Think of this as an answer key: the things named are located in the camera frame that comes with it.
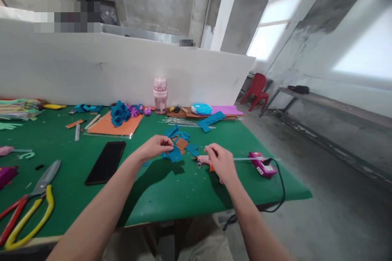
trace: white partition board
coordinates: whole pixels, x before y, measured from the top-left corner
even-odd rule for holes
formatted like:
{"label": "white partition board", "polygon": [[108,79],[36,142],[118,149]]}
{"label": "white partition board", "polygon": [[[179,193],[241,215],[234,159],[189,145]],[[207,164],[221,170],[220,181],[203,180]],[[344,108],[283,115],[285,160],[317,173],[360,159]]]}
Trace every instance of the white partition board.
{"label": "white partition board", "polygon": [[255,60],[105,33],[39,33],[0,19],[0,96],[56,104],[154,105],[154,78],[168,105],[233,105]]}

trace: water bottle lid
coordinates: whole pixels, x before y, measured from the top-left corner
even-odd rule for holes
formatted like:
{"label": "water bottle lid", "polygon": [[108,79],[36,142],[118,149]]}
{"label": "water bottle lid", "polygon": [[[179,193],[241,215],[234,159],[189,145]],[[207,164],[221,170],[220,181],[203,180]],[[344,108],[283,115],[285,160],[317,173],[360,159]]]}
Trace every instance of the water bottle lid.
{"label": "water bottle lid", "polygon": [[156,77],[154,79],[154,87],[158,89],[166,88],[166,79],[164,77]]}

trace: yellow scissors handle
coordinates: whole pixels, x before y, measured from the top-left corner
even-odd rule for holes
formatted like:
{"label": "yellow scissors handle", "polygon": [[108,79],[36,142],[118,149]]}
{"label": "yellow scissors handle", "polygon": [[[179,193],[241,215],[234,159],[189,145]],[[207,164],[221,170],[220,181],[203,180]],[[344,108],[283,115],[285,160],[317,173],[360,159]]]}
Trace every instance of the yellow scissors handle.
{"label": "yellow scissors handle", "polygon": [[22,230],[24,225],[27,223],[27,221],[30,219],[30,217],[34,214],[34,212],[37,210],[37,208],[41,204],[42,199],[38,199],[34,202],[33,206],[30,208],[30,210],[26,213],[26,215],[22,218],[22,220],[13,229],[13,231],[11,232],[11,234],[9,235],[9,237],[7,239],[7,242],[5,243],[6,250],[13,250],[13,249],[16,249],[16,248],[24,245],[28,240],[30,240],[32,237],[34,237],[39,232],[39,230],[42,228],[42,226],[45,224],[45,222],[49,219],[49,216],[52,213],[53,208],[54,208],[54,198],[53,198],[53,194],[52,194],[52,185],[46,186],[46,200],[48,201],[48,208],[46,209],[44,217],[39,222],[39,224],[36,226],[36,228],[34,228],[32,230],[32,232],[29,233],[25,238],[14,243],[19,232]]}

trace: orange foam sheet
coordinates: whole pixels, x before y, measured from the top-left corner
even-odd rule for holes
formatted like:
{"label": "orange foam sheet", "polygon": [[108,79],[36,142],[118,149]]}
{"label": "orange foam sheet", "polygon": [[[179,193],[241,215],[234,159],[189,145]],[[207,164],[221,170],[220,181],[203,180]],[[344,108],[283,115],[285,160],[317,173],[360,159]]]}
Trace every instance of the orange foam sheet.
{"label": "orange foam sheet", "polygon": [[115,127],[111,123],[110,112],[104,117],[98,120],[92,127],[87,131],[88,133],[99,133],[106,135],[130,135],[134,133],[142,120],[144,115],[133,117],[127,122],[123,122],[121,126]]}

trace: red plastic chair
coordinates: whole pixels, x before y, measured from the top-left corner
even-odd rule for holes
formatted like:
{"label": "red plastic chair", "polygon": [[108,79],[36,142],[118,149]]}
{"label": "red plastic chair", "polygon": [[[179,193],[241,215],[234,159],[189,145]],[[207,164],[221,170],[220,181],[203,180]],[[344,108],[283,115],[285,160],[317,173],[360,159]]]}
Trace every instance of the red plastic chair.
{"label": "red plastic chair", "polygon": [[263,111],[264,107],[267,105],[268,98],[270,96],[267,93],[263,92],[266,83],[267,83],[267,78],[264,75],[262,75],[261,73],[256,73],[254,75],[249,90],[245,93],[244,97],[241,100],[241,104],[242,104],[243,102],[245,102],[246,98],[248,98],[250,94],[254,95],[252,106],[249,108],[249,112],[251,112],[253,108],[257,105],[257,103],[259,103],[261,100],[265,100],[263,109],[261,111]]}

